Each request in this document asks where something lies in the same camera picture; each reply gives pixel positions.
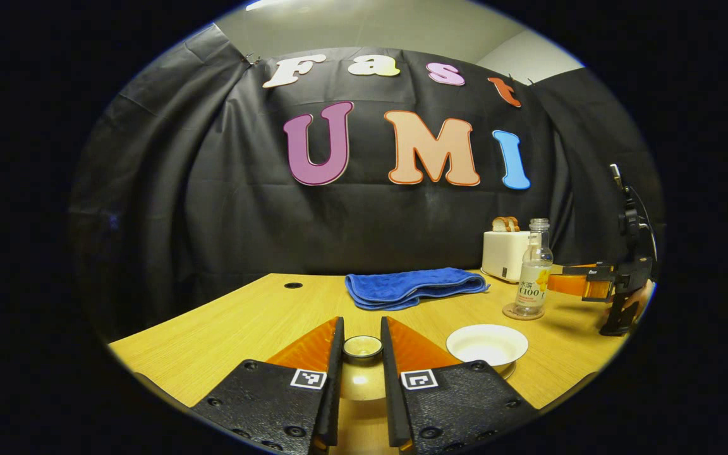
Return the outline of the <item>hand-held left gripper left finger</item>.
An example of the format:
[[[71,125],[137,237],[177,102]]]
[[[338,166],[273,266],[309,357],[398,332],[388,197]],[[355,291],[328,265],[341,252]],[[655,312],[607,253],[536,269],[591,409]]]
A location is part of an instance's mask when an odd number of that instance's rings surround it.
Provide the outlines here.
[[[344,335],[332,317],[268,360],[242,360],[191,411],[268,452],[326,454],[338,440]]]

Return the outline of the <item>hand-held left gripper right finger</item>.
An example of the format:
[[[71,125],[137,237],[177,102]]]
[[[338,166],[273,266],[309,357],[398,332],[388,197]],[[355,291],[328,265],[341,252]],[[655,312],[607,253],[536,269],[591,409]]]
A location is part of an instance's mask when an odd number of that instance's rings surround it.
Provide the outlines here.
[[[380,339],[388,440],[401,454],[479,451],[538,416],[485,360],[457,360],[392,317]]]

